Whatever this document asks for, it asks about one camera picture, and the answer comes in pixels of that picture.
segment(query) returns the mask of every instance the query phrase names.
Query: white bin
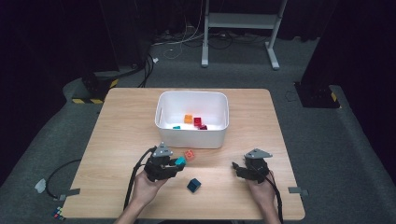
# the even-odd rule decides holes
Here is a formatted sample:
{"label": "white bin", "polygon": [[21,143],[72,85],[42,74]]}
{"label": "white bin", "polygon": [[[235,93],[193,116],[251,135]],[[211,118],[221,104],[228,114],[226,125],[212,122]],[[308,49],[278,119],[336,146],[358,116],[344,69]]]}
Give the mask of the white bin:
{"label": "white bin", "polygon": [[[201,118],[207,130],[184,123],[187,114]],[[227,97],[214,91],[166,91],[158,101],[155,124],[169,147],[219,148],[229,124]]]}

